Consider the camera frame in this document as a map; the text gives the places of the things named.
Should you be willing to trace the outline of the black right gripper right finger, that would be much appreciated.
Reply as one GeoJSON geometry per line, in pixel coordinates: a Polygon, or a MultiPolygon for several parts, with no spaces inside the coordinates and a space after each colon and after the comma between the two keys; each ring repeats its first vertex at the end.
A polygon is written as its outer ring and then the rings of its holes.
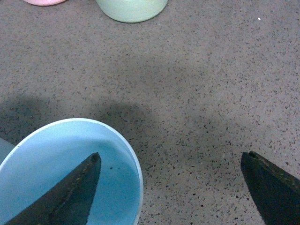
{"type": "Polygon", "coordinates": [[[265,224],[300,223],[299,179],[254,151],[242,153],[241,171],[265,224]]]}

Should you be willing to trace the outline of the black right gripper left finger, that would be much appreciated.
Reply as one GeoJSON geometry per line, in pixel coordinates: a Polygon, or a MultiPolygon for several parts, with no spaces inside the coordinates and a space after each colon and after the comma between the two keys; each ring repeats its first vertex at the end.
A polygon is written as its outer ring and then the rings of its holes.
{"type": "Polygon", "coordinates": [[[101,157],[89,155],[7,225],[85,225],[97,190],[101,157]]]}

